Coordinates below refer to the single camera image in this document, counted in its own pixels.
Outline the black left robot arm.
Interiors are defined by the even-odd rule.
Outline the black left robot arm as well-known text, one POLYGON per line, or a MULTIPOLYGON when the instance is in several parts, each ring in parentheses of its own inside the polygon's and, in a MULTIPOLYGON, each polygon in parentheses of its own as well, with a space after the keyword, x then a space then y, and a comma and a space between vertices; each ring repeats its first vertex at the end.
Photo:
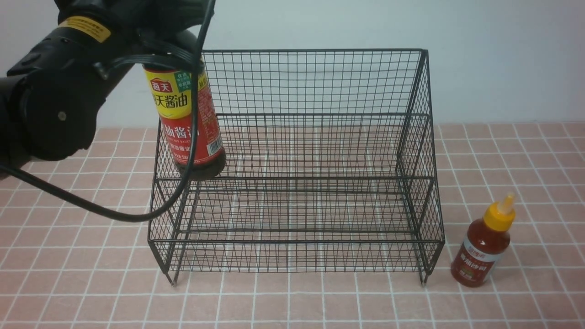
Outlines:
POLYGON ((57 0, 58 27, 1 79, 1 164, 58 162, 88 149, 97 115, 145 41, 200 25, 207 0, 57 0))

